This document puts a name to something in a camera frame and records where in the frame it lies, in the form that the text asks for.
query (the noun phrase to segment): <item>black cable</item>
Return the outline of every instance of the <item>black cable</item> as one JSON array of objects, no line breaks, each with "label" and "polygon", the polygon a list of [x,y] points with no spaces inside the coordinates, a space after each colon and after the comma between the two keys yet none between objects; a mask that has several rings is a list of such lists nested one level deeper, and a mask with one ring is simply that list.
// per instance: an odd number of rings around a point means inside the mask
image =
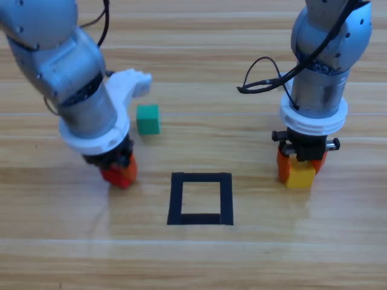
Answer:
[{"label": "black cable", "polygon": [[[252,65],[251,67],[249,68],[249,70],[247,71],[246,73],[246,77],[244,78],[244,82],[243,82],[243,87],[244,88],[249,88],[250,85],[246,85],[246,81],[247,81],[247,78],[249,77],[249,74],[250,74],[250,71],[252,70],[252,68],[259,62],[261,61],[262,59],[268,59],[269,61],[271,61],[273,64],[274,64],[274,67],[276,68],[277,70],[277,73],[278,73],[278,77],[281,78],[281,73],[279,72],[279,68],[277,66],[277,63],[271,58],[271,57],[268,57],[268,56],[262,56],[260,57],[259,59],[257,59]],[[269,85],[270,82],[272,80],[275,80],[275,79],[269,79],[269,80],[261,80],[260,82],[258,82],[260,85]],[[288,92],[288,89],[286,88],[286,83],[282,84],[282,86],[284,87],[285,89],[285,92],[286,94],[288,95],[288,98],[290,100],[290,102],[292,103],[293,107],[298,110],[299,109],[299,106],[296,105],[296,103],[294,102],[294,100],[291,98],[291,95],[289,94]]]},{"label": "black cable", "polygon": [[103,27],[103,32],[102,32],[102,35],[98,41],[98,47],[101,47],[103,41],[105,40],[105,37],[106,35],[108,34],[108,30],[109,30],[109,23],[110,23],[110,10],[109,10],[109,5],[110,5],[110,1],[109,0],[103,0],[103,6],[104,6],[104,9],[102,11],[102,13],[100,14],[100,16],[98,16],[97,19],[89,22],[89,23],[85,23],[83,25],[81,25],[80,27],[81,28],[86,28],[86,27],[89,27],[89,26],[92,26],[96,23],[98,23],[99,20],[102,19],[102,17],[105,15],[105,26]]},{"label": "black cable", "polygon": [[[327,47],[330,41],[333,40],[339,34],[341,26],[345,23],[346,19],[352,13],[352,11],[359,6],[360,2],[361,0],[349,0],[343,9],[343,12],[340,14],[337,22],[334,24],[333,28],[328,33],[324,41],[320,44],[320,46],[307,59],[305,59],[299,65],[294,67],[291,71],[286,73],[286,75],[278,79],[261,80],[259,82],[250,83],[248,85],[244,83],[242,87],[237,87],[238,91],[242,94],[259,94],[262,92],[269,92],[272,89],[276,89],[279,86],[285,85],[289,80],[294,78],[304,68],[306,68],[307,65],[309,65],[325,49],[325,47]],[[251,90],[248,89],[248,88],[251,88],[252,86],[259,86],[259,85],[268,85],[268,86],[261,89],[251,89]]]},{"label": "black cable", "polygon": [[106,10],[103,9],[102,13],[100,14],[100,16],[98,16],[97,19],[95,19],[95,20],[93,20],[93,21],[91,21],[91,22],[85,23],[85,24],[81,25],[80,27],[81,27],[81,28],[86,28],[86,27],[89,27],[89,26],[92,26],[92,25],[98,23],[98,21],[101,20],[101,18],[103,17],[103,15],[105,15],[105,12],[106,12]]},{"label": "black cable", "polygon": [[108,34],[109,30],[109,22],[110,22],[110,11],[109,11],[109,0],[103,0],[103,4],[105,6],[105,26],[103,28],[103,32],[101,35],[100,40],[98,41],[98,47],[100,47],[105,40],[106,35]]}]

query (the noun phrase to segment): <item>white ring mount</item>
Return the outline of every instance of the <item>white ring mount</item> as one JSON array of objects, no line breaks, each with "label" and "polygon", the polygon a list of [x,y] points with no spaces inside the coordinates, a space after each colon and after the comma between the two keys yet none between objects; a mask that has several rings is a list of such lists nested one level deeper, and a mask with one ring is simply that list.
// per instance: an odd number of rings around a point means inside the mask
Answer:
[{"label": "white ring mount", "polygon": [[62,118],[59,133],[67,145],[82,155],[100,155],[116,148],[129,132],[130,119],[126,111],[132,98],[141,97],[150,91],[152,76],[128,69],[113,74],[106,83],[106,91],[117,111],[114,127],[101,137],[84,139],[73,135]]},{"label": "white ring mount", "polygon": [[282,96],[280,116],[284,124],[290,129],[309,136],[325,136],[334,134],[343,128],[348,114],[348,104],[342,98],[339,110],[331,117],[313,119],[299,115],[291,107],[287,94]]}]

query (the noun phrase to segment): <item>black square outline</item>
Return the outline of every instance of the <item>black square outline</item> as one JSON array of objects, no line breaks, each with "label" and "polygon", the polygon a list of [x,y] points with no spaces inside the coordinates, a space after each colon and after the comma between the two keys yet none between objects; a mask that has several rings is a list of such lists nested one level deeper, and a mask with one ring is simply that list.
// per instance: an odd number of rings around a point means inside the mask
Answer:
[{"label": "black square outline", "polygon": [[[220,214],[181,213],[184,182],[219,182]],[[168,225],[234,225],[231,173],[174,172],[171,178]]]}]

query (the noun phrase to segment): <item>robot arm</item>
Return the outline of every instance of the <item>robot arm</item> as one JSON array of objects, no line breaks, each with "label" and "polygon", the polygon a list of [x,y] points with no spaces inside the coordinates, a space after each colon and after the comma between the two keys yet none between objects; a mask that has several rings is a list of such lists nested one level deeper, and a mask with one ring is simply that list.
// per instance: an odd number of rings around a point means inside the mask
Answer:
[{"label": "robot arm", "polygon": [[126,109],[152,77],[131,69],[104,84],[105,60],[77,26],[75,0],[0,0],[0,26],[23,75],[56,108],[67,145],[98,167],[128,166]]},{"label": "robot arm", "polygon": [[[291,48],[299,62],[323,42],[350,0],[305,0],[296,19]],[[327,136],[339,131],[348,113],[343,92],[352,66],[366,50],[372,32],[371,3],[358,1],[338,35],[287,87],[294,104],[285,95],[281,118],[287,131],[273,132],[284,156],[298,161],[321,161],[327,151],[338,150],[339,140]]]}]

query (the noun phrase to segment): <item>red block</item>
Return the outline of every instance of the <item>red block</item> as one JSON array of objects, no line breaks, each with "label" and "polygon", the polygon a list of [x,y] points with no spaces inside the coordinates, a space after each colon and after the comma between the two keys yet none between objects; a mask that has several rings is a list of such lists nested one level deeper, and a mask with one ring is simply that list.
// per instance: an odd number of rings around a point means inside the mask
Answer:
[{"label": "red block", "polygon": [[131,163],[128,168],[111,166],[109,170],[100,170],[102,177],[110,184],[121,189],[127,189],[137,177],[137,164],[134,155],[131,156]]}]

